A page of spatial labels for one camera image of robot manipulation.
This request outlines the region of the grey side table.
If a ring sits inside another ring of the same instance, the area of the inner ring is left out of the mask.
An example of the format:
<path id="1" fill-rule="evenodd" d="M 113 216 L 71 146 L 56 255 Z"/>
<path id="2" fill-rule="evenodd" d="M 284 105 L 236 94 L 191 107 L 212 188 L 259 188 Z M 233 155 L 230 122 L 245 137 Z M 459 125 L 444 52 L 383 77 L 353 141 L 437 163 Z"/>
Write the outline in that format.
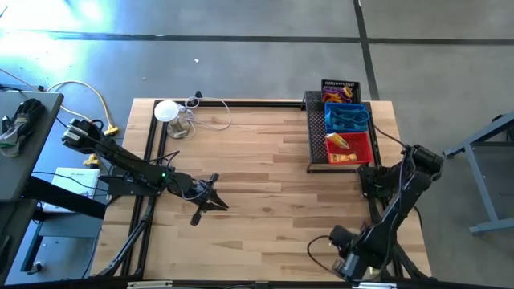
<path id="1" fill-rule="evenodd" d="M 24 100 L 32 98 L 42 103 L 43 114 L 17 157 L 0 153 L 0 202 L 16 201 L 22 196 L 64 98 L 58 92 L 0 92 L 0 122 L 3 116 L 13 116 Z"/>

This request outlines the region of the black plastic basket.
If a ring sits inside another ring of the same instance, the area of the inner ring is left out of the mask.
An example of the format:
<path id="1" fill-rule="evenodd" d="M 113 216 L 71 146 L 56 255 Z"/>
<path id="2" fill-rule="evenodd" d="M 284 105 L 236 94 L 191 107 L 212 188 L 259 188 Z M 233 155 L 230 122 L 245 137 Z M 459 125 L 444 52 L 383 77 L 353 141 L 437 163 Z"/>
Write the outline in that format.
<path id="1" fill-rule="evenodd" d="M 361 85 L 359 82 L 336 80 L 336 79 L 322 79 L 321 80 L 321 100 L 323 98 L 322 87 L 323 86 L 334 86 L 334 87 L 350 87 L 353 89 L 353 98 L 350 103 L 339 103 L 339 104 L 359 104 L 361 102 Z"/>

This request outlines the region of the black side desk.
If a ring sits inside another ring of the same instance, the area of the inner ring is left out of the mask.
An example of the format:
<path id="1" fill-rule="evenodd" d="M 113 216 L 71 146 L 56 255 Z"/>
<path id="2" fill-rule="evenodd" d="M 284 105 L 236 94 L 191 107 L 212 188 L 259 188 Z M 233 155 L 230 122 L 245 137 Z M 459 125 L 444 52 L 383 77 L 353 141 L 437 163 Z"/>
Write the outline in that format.
<path id="1" fill-rule="evenodd" d="M 37 177 L 28 177 L 16 186 L 0 185 L 0 285 L 6 281 L 38 201 L 93 218 L 104 217 L 103 203 Z"/>

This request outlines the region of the white mushroom table lamp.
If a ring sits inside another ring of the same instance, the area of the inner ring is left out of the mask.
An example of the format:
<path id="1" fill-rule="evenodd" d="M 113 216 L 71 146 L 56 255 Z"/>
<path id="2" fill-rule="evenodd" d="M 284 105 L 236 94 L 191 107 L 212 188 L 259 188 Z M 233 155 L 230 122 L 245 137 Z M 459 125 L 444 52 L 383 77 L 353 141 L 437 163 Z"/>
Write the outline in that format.
<path id="1" fill-rule="evenodd" d="M 182 114 L 182 106 L 173 100 L 162 100 L 154 108 L 153 114 L 165 124 L 169 137 L 184 139 L 190 134 L 190 123 Z"/>

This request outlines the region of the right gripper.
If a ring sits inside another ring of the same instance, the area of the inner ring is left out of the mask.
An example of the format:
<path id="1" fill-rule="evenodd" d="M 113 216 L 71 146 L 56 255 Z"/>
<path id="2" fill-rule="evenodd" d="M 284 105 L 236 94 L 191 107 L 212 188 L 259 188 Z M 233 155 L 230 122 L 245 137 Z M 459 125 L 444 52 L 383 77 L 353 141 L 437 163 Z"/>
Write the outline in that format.
<path id="1" fill-rule="evenodd" d="M 333 272 L 348 282 L 360 281 L 369 267 L 378 269 L 378 256 L 368 240 L 333 241 L 338 257 L 333 264 Z"/>

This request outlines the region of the grey metal table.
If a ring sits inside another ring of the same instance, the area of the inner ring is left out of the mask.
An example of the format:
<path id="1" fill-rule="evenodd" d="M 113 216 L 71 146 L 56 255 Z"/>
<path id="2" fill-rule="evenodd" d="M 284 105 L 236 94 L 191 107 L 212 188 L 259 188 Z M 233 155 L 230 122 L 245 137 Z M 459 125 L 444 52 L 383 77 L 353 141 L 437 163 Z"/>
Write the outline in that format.
<path id="1" fill-rule="evenodd" d="M 489 220 L 469 228 L 472 234 L 514 229 L 514 217 L 502 218 L 493 196 L 514 197 L 514 111 L 495 117 L 478 132 L 443 150 L 446 158 L 466 155 Z"/>

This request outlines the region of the black work glove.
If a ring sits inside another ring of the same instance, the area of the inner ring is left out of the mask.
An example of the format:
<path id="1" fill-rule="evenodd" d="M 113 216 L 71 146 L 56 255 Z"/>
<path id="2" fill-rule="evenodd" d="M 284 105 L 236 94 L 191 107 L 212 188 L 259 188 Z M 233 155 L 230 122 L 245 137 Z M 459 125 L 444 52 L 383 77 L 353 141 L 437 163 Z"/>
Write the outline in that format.
<path id="1" fill-rule="evenodd" d="M 0 134 L 0 153 L 6 157 L 19 155 L 45 111 L 43 104 L 32 98 L 23 101 L 11 118 L 4 116 Z"/>

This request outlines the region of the black aluminium table frame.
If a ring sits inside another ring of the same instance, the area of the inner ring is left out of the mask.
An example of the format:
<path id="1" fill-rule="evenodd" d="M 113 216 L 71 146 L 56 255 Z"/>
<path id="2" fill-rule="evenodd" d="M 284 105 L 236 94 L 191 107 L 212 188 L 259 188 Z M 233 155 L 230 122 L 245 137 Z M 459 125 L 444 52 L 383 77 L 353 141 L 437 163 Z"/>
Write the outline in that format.
<path id="1" fill-rule="evenodd" d="M 226 212 L 202 215 L 195 206 L 163 193 L 148 235 L 133 249 L 131 275 L 101 271 L 127 238 L 135 201 L 120 197 L 105 213 L 88 289 L 136 289 L 150 282 L 172 288 L 292 289 L 344 283 L 323 269 L 334 249 L 326 234 L 335 225 L 352 231 L 370 220 L 358 176 L 326 166 L 308 173 L 307 113 L 299 100 L 204 101 L 206 122 L 191 140 L 172 140 L 153 123 L 152 99 L 135 99 L 123 146 L 153 157 L 175 153 L 179 171 L 205 178 Z"/>

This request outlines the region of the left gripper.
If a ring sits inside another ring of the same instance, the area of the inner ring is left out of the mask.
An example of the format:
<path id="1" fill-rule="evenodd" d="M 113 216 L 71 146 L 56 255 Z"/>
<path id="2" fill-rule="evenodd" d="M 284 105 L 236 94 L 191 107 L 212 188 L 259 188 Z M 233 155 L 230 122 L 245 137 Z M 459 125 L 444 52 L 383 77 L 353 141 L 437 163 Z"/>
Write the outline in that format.
<path id="1" fill-rule="evenodd" d="M 197 180 L 190 188 L 187 198 L 189 198 L 197 209 L 190 220 L 190 225 L 197 226 L 202 214 L 208 211 L 228 211 L 228 205 L 218 196 L 214 189 L 214 183 L 219 175 L 214 173 L 208 181 Z"/>

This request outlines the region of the blue plastic basket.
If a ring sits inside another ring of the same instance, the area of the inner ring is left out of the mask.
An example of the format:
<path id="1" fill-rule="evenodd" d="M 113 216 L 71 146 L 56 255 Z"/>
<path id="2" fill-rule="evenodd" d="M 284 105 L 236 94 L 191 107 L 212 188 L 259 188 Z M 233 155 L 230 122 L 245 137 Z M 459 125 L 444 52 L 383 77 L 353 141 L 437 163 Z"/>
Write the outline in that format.
<path id="1" fill-rule="evenodd" d="M 325 103 L 324 104 L 324 122 L 325 122 L 325 110 L 329 109 L 329 108 L 331 108 L 334 112 L 335 111 L 339 111 L 339 113 L 341 115 L 342 115 L 342 111 L 343 110 L 359 109 L 359 110 L 367 110 L 368 111 L 368 109 L 366 108 L 366 106 L 364 104 Z M 347 128 L 347 129 L 344 129 L 342 131 L 334 131 L 334 130 L 328 128 L 326 125 L 325 125 L 325 128 L 326 128 L 326 132 L 328 132 L 328 133 L 332 133 L 332 132 L 365 132 L 368 129 L 368 121 L 367 121 L 367 125 L 362 130 Z"/>

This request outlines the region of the white cardboard box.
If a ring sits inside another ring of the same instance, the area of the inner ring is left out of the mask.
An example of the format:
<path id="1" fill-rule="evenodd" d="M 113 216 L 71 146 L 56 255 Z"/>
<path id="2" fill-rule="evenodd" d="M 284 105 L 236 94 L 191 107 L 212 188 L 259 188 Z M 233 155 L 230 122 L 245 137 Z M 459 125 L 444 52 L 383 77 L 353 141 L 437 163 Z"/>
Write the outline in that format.
<path id="1" fill-rule="evenodd" d="M 58 167 L 51 184 L 66 189 L 72 193 L 93 199 L 98 185 L 99 169 L 77 169 Z"/>

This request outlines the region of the black mesh desk riser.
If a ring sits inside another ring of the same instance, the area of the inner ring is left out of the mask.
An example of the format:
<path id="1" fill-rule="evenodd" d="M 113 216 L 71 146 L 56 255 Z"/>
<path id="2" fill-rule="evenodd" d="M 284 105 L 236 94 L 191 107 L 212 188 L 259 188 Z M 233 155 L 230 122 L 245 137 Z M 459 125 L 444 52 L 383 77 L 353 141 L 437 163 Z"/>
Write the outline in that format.
<path id="1" fill-rule="evenodd" d="M 371 119 L 368 120 L 368 141 L 372 148 L 373 159 L 368 166 L 382 165 L 381 155 L 378 148 L 377 133 L 374 129 L 373 110 L 371 102 L 365 101 L 363 104 L 370 113 Z M 309 143 L 309 162 L 306 173 L 356 173 L 360 165 L 330 165 L 328 163 L 328 151 L 325 146 L 324 134 L 324 104 L 321 100 L 320 91 L 306 91 L 302 100 L 302 109 L 306 111 L 308 143 Z"/>

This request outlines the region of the red plastic basket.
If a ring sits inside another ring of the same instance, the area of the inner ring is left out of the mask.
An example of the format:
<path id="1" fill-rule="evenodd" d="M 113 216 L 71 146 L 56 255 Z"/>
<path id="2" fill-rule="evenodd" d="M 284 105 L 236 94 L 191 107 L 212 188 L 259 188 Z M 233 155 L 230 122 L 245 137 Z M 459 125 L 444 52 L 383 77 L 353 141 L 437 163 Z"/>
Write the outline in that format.
<path id="1" fill-rule="evenodd" d="M 365 165 L 373 161 L 373 150 L 369 141 L 368 134 L 366 132 L 336 132 L 342 136 L 348 143 L 349 149 L 340 149 L 328 140 L 325 139 L 325 146 L 327 154 L 351 154 L 357 155 L 357 161 L 350 163 L 333 164 L 328 159 L 330 165 Z"/>

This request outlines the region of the yellow green crayon box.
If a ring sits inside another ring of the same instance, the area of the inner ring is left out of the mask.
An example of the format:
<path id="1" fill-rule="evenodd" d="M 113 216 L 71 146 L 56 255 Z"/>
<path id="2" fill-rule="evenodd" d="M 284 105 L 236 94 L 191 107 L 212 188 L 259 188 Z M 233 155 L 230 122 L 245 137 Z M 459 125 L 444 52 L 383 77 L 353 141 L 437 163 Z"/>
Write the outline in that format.
<path id="1" fill-rule="evenodd" d="M 355 153 L 351 153 L 351 154 L 330 153 L 328 158 L 329 158 L 330 162 L 333 164 L 350 163 L 350 162 L 357 161 L 357 155 Z"/>
<path id="2" fill-rule="evenodd" d="M 325 139 L 337 146 L 340 149 L 349 149 L 349 143 L 339 134 L 333 132 L 325 136 Z"/>

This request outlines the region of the silver aluminium bar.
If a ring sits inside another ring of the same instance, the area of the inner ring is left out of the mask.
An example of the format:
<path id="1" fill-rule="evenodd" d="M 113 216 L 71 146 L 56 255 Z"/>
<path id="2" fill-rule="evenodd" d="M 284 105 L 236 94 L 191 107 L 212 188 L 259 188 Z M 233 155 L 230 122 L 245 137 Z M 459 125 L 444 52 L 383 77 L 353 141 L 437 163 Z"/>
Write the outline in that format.
<path id="1" fill-rule="evenodd" d="M 398 289 L 396 283 L 361 282 L 352 285 L 352 289 Z"/>
<path id="2" fill-rule="evenodd" d="M 126 289 L 167 289 L 172 287 L 171 280 L 141 280 L 129 282 Z"/>

